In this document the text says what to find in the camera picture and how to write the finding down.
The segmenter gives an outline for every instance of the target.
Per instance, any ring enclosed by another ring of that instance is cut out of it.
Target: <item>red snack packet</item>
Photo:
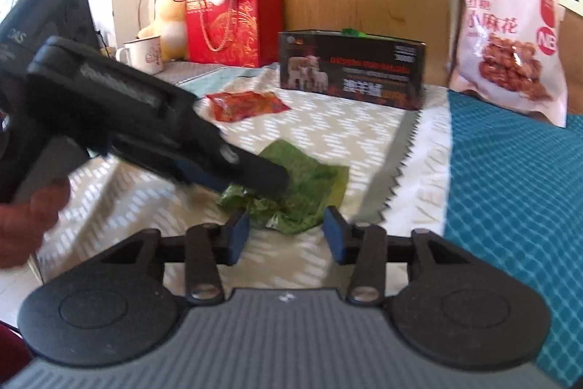
[[[564,8],[555,0],[465,1],[450,88],[565,127],[567,82],[557,45]]]
[[[214,93],[206,97],[211,101],[213,116],[217,121],[236,122],[243,119],[261,116],[262,114],[276,114],[290,108],[281,101],[275,93]]]

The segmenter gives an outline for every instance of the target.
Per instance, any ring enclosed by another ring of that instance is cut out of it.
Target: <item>mug handle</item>
[[[116,60],[121,63],[125,63],[126,65],[132,66],[132,62],[129,57],[129,48],[121,47],[117,49],[116,52]]]

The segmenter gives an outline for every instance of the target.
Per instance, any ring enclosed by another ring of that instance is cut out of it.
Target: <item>red gift box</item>
[[[187,0],[189,60],[258,68],[277,62],[282,0]]]

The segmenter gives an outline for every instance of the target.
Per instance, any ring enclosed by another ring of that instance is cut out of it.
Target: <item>teal checkered cloth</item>
[[[583,116],[561,129],[450,92],[445,237],[539,292],[551,308],[537,365],[583,374]]]

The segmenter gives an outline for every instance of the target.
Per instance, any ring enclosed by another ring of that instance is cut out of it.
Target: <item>yellow duck plush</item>
[[[156,19],[138,33],[138,38],[160,36],[162,60],[186,60],[186,0],[158,0]]]

